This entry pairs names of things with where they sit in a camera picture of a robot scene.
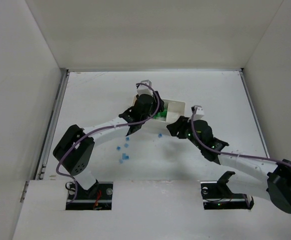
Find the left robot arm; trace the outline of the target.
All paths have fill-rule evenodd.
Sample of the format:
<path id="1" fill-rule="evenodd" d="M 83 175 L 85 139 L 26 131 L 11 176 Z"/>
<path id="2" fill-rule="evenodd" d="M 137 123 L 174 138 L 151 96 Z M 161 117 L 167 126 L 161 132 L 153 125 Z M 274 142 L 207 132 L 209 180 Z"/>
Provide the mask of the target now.
<path id="1" fill-rule="evenodd" d="M 58 160 L 56 172 L 72 178 L 85 191 L 92 191 L 98 184 L 88 170 L 93 149 L 115 138 L 134 134 L 163 110 L 164 101 L 154 91 L 153 95 L 139 95 L 133 106 L 106 123 L 86 129 L 71 125 L 52 152 Z"/>

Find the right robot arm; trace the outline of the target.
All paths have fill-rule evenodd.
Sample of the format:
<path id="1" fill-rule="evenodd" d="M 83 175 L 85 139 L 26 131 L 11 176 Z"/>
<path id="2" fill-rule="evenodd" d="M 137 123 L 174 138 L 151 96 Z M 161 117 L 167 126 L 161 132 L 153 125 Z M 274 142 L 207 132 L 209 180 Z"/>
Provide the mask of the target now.
<path id="1" fill-rule="evenodd" d="M 172 137 L 189 140 L 209 162 L 233 168 L 217 181 L 222 198 L 246 194 L 263 198 L 291 214 L 291 161 L 224 152 L 229 144 L 216 138 L 204 120 L 180 116 L 166 126 Z"/>

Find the green lego brick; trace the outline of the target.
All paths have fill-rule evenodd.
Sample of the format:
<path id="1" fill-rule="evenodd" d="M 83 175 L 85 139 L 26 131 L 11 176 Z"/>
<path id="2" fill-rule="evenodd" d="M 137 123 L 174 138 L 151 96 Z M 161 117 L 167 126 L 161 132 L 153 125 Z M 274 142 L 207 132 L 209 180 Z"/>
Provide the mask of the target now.
<path id="1" fill-rule="evenodd" d="M 166 118 L 167 117 L 167 113 L 168 113 L 168 110 L 167 109 L 164 109 L 163 111 L 161 112 L 157 112 L 156 115 L 153 117 L 154 119 L 159 119 L 159 118 Z"/>

